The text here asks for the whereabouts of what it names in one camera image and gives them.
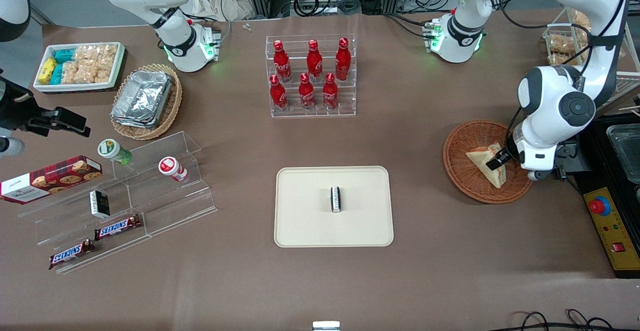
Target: red button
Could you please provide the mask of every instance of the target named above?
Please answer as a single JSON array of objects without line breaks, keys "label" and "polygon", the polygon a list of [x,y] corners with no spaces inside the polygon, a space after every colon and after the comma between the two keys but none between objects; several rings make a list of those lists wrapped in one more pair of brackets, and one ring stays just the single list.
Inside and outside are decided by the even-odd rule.
[{"label": "red button", "polygon": [[613,246],[613,252],[624,252],[625,251],[625,246],[622,244],[622,242],[616,242],[611,246]]},{"label": "red button", "polygon": [[605,205],[603,201],[600,201],[599,199],[592,199],[589,202],[589,210],[591,210],[592,213],[596,214],[596,215],[600,215],[605,211]]}]

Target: foil container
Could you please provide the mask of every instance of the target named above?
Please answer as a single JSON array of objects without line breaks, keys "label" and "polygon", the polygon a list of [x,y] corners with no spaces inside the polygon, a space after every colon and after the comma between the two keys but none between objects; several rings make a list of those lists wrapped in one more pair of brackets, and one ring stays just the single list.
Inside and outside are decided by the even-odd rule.
[{"label": "foil container", "polygon": [[158,126],[171,89],[171,76],[161,71],[136,71],[126,81],[110,116],[134,128]]}]

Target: white tray of snacks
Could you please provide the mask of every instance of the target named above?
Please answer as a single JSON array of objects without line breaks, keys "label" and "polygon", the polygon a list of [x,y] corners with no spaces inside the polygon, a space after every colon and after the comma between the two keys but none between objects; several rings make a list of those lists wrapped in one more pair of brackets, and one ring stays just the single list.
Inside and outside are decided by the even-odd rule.
[{"label": "white tray of snacks", "polygon": [[33,88],[43,94],[113,91],[124,56],[120,42],[52,44],[44,51]]}]

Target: acrylic bottle rack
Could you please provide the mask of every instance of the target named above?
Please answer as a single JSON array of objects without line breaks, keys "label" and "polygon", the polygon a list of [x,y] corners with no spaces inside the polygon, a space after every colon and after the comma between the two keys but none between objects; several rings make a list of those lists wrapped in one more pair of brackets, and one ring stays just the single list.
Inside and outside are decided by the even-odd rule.
[{"label": "acrylic bottle rack", "polygon": [[[349,75],[344,81],[336,79],[338,85],[338,108],[327,110],[323,104],[324,76],[327,72],[336,72],[336,51],[340,38],[349,39],[349,51],[351,53],[351,65]],[[269,76],[276,73],[274,66],[274,41],[282,41],[284,50],[291,64],[292,79],[282,83],[285,88],[286,99],[289,108],[286,112],[276,112],[274,102],[269,96]],[[318,41],[318,51],[322,54],[322,82],[313,83],[313,96],[316,107],[314,110],[304,110],[300,101],[298,87],[300,86],[300,74],[307,72],[307,53],[309,53],[309,40]],[[357,53],[354,34],[325,34],[325,35],[279,35],[267,36],[265,46],[266,70],[266,96],[269,99],[271,116],[274,119],[291,117],[347,117],[356,115],[356,75]]]},{"label": "acrylic bottle rack", "polygon": [[[58,274],[67,274],[217,210],[195,157],[200,149],[185,132],[131,149],[133,157],[127,165],[103,162],[103,169],[113,167],[112,174],[103,170],[102,178],[78,185],[80,189],[74,187],[67,190],[69,194],[59,192],[35,201],[38,203],[29,204],[33,207],[20,217],[36,221],[38,245],[53,255],[87,238],[93,240],[96,229],[139,215],[142,226],[94,241],[95,251],[54,269]],[[177,158],[187,169],[185,181],[160,174],[158,162],[165,156]],[[91,215],[89,192],[93,190],[108,196],[110,218],[102,220]],[[46,260],[42,267],[48,267]]]}]

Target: yellow control panel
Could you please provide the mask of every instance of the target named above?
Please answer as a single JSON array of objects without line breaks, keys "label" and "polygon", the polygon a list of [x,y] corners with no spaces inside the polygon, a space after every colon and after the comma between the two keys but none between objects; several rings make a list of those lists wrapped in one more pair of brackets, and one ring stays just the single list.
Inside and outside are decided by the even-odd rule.
[{"label": "yellow control panel", "polygon": [[640,270],[640,258],[606,187],[583,195],[614,270]]}]

